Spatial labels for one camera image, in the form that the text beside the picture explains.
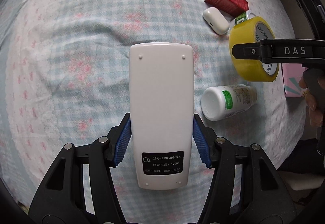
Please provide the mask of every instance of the green and white container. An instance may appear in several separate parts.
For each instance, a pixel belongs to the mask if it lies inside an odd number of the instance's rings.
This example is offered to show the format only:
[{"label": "green and white container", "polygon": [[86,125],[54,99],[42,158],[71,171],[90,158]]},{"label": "green and white container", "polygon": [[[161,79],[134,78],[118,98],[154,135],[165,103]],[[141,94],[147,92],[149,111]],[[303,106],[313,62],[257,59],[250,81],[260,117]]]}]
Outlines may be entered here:
[{"label": "green and white container", "polygon": [[230,29],[232,29],[235,25],[240,24],[244,21],[247,21],[249,19],[252,19],[253,17],[256,17],[255,14],[251,12],[251,10],[246,11],[245,13],[242,13],[241,15],[237,16],[235,19],[233,19],[230,22]]},{"label": "green and white container", "polygon": [[217,121],[248,110],[257,100],[256,89],[246,85],[207,88],[201,107],[208,120]]}]

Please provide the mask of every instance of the pink and green box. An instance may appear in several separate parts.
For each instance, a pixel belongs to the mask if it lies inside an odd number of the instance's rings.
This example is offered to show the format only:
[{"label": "pink and green box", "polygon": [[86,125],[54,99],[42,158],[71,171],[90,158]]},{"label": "pink and green box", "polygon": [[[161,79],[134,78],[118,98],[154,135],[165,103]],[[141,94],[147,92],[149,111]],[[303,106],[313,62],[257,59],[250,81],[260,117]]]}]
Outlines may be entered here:
[{"label": "pink and green box", "polygon": [[282,64],[282,76],[285,97],[302,97],[306,89],[300,88],[298,82],[306,70],[301,64]]}]

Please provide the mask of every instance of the black label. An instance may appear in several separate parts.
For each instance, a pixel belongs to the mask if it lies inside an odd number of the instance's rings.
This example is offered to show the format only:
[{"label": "black label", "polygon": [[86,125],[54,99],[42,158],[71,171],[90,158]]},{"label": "black label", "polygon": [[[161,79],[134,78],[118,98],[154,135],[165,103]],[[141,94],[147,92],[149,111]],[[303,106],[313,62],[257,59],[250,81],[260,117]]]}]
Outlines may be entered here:
[{"label": "black label", "polygon": [[145,175],[173,175],[183,171],[184,152],[142,153]]},{"label": "black label", "polygon": [[313,57],[311,46],[276,46],[277,57]]}]

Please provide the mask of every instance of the red box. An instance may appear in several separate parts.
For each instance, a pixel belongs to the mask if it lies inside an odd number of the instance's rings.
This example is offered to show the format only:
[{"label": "red box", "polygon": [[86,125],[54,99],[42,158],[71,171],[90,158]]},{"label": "red box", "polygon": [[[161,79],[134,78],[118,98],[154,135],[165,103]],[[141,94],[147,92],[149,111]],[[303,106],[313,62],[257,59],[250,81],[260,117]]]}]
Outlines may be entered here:
[{"label": "red box", "polygon": [[233,17],[237,17],[248,10],[245,0],[204,0],[206,3],[222,10]]}]

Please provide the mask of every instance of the plaid fabric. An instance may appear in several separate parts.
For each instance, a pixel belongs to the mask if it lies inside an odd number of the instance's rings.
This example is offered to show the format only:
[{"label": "plaid fabric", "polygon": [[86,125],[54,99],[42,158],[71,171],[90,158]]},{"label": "plaid fabric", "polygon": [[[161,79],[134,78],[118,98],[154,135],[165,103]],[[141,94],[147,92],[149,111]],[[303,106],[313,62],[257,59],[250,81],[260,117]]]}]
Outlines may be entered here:
[{"label": "plaid fabric", "polygon": [[[277,38],[294,37],[279,0],[247,0]],[[29,205],[48,167],[67,142],[76,146],[106,135],[129,111],[129,48],[166,41],[194,49],[195,113],[235,144],[259,143],[276,167],[303,132],[303,102],[285,100],[281,73],[254,83],[257,103],[245,113],[210,122],[200,97],[211,86],[243,81],[232,65],[229,33],[218,36],[202,18],[203,0],[0,0],[1,176]],[[129,222],[190,223],[202,211],[213,175],[193,141],[188,185],[170,191],[138,187],[132,141],[112,169]],[[85,168],[87,207],[91,212]],[[233,204],[239,199],[237,168]]]}]

